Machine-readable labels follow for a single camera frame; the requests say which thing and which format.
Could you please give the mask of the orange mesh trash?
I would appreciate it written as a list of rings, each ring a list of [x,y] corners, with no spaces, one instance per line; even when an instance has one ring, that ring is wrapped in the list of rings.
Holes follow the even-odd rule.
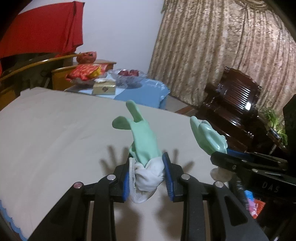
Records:
[[[254,208],[251,212],[251,215],[254,219],[257,219],[266,203],[258,199],[254,199],[253,203],[254,203]]]

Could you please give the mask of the light wooden chair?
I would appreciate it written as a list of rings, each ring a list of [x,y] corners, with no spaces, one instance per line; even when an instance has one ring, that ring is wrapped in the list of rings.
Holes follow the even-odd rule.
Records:
[[[5,57],[1,60],[1,109],[26,89],[53,88],[52,71],[73,65],[77,53],[30,53]]]

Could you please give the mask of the beige patterned curtain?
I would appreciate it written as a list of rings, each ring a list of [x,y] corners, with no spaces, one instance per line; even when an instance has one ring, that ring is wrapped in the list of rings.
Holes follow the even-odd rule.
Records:
[[[225,67],[262,88],[258,106],[282,114],[295,94],[295,40],[263,1],[165,1],[149,77],[199,106]]]

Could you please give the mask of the green rubber glove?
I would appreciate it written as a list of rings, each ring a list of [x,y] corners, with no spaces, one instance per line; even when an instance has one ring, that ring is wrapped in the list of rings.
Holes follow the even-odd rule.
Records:
[[[165,179],[165,166],[157,137],[148,121],[144,119],[134,101],[128,100],[126,107],[133,119],[118,116],[113,120],[112,127],[132,132],[133,142],[129,148],[131,157],[129,157],[128,165],[128,184],[131,200],[140,204],[152,197]]]
[[[214,152],[227,154],[228,144],[226,138],[214,130],[208,121],[191,116],[190,126],[199,147],[209,156]],[[218,167],[212,169],[210,175],[213,180],[226,183],[231,180],[233,173]]]

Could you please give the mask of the red snack bag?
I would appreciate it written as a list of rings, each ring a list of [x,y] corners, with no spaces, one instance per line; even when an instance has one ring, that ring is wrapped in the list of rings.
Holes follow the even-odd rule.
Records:
[[[99,78],[105,75],[107,66],[107,64],[79,64],[66,75],[66,80],[71,81],[79,78],[82,81],[88,81]]]

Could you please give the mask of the beige tissue box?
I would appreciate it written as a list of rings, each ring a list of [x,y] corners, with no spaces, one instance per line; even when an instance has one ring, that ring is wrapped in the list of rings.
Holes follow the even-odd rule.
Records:
[[[115,95],[116,82],[107,78],[95,79],[92,94],[93,95]]]

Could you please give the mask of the red cloth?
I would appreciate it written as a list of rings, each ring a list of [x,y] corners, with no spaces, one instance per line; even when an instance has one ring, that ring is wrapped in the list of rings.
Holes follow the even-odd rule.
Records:
[[[67,54],[83,44],[84,3],[49,4],[19,14],[1,39],[1,58],[26,53]]]

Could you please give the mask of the wooden side cabinet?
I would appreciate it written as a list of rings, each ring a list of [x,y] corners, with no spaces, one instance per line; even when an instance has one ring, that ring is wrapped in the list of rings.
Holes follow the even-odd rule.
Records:
[[[58,68],[52,71],[53,90],[66,90],[76,84],[93,85],[99,77],[105,77],[108,70],[112,70],[116,62],[96,60],[94,63],[76,64]]]

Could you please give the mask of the green potted plant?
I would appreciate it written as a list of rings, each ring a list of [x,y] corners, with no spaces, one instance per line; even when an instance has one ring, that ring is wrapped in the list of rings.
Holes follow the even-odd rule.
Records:
[[[272,108],[263,107],[260,112],[264,115],[268,125],[280,136],[281,145],[287,147],[285,125],[280,120],[280,117]]]

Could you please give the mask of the blue sachet packet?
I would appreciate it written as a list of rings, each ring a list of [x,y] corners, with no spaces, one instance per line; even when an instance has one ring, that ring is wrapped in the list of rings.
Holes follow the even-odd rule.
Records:
[[[253,193],[251,191],[245,190],[244,194],[247,198],[249,208],[255,207]]]

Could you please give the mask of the glass fruit bowl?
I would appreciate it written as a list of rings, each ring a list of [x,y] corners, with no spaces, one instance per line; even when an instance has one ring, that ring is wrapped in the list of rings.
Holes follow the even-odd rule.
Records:
[[[139,70],[116,69],[108,70],[108,74],[115,80],[118,87],[138,88],[147,74]]]

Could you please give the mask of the blue tablecloth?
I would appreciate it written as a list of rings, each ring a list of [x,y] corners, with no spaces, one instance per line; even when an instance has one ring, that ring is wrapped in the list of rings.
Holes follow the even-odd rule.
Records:
[[[98,97],[119,101],[133,100],[136,104],[166,109],[169,88],[160,81],[143,79],[134,86],[116,87],[115,94],[97,94]]]

